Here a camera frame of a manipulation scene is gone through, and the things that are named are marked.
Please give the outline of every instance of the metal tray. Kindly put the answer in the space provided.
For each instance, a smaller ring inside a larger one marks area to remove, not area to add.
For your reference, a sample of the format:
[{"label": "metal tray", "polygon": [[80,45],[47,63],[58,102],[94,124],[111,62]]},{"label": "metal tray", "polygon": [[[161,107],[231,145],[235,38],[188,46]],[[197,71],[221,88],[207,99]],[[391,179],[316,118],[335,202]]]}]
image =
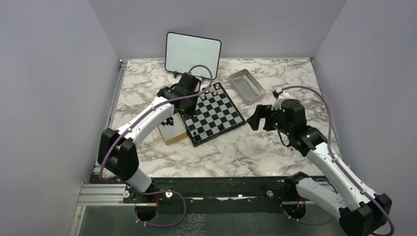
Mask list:
[{"label": "metal tray", "polygon": [[252,105],[265,97],[265,89],[247,69],[236,72],[229,76],[227,80],[246,106]]}]

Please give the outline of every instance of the marble surface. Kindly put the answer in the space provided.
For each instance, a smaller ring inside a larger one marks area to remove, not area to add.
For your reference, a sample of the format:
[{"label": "marble surface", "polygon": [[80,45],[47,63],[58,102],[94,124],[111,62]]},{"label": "marble surface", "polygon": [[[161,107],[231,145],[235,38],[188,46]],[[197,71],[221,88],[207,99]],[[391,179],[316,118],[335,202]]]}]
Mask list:
[{"label": "marble surface", "polygon": [[[267,91],[265,98],[251,106],[243,104],[227,82],[227,77],[247,69]],[[176,83],[165,71],[164,59],[135,59],[127,64],[112,128],[116,129],[146,108],[159,89]],[[215,82],[221,82],[241,114],[247,119],[258,104],[274,102],[272,91],[289,85],[319,89],[310,59],[221,59]],[[289,90],[306,107],[308,124],[328,132],[328,118],[322,102],[311,92]],[[165,145],[155,129],[138,147],[140,168],[151,177],[252,177],[289,176],[303,171],[322,172],[296,150],[283,146],[276,132],[252,131],[248,124],[193,147],[187,137]],[[335,141],[332,146],[338,152]]]}]

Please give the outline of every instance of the gray wall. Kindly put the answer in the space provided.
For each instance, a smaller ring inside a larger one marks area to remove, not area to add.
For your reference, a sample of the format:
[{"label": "gray wall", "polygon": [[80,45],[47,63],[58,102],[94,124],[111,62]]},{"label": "gray wall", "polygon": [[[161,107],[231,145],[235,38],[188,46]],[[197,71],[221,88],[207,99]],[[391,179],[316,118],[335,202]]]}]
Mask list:
[{"label": "gray wall", "polygon": [[341,153],[415,235],[417,1],[347,0],[313,61]]},{"label": "gray wall", "polygon": [[87,0],[0,3],[1,235],[68,235],[118,57]]},{"label": "gray wall", "polygon": [[220,39],[222,57],[314,57],[344,0],[89,0],[119,57],[165,57],[169,31]]}]

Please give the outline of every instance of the chessboard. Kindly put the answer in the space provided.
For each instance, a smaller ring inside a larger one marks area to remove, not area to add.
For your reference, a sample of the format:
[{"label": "chessboard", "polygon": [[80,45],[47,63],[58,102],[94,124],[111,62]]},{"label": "chessboard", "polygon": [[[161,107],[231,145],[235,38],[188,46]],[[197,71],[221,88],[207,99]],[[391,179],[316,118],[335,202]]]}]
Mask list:
[{"label": "chessboard", "polygon": [[183,115],[182,119],[194,147],[246,124],[220,83],[200,94],[194,116]]}]

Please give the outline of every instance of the white robotic arm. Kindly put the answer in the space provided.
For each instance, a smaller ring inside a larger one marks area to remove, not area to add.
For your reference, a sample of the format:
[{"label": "white robotic arm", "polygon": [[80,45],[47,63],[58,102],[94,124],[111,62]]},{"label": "white robotic arm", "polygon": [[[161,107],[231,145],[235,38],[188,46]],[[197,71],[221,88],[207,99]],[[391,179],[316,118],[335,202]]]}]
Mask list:
[{"label": "white robotic arm", "polygon": [[329,151],[326,137],[307,125],[305,109],[300,101],[291,99],[286,91],[273,92],[276,102],[258,105],[247,122],[253,130],[265,118],[265,131],[278,131],[287,135],[289,146],[315,164],[337,189],[336,194],[317,184],[308,175],[299,172],[285,180],[286,194],[306,198],[336,218],[347,235],[369,235],[384,225],[392,204],[386,195],[378,195],[363,183],[337,156]]},{"label": "white robotic arm", "polygon": [[145,192],[152,180],[139,168],[136,147],[159,124],[173,122],[171,116],[174,113],[193,114],[200,85],[198,78],[184,73],[177,84],[161,89],[151,104],[133,120],[117,130],[107,128],[101,135],[98,163],[137,190]]}]

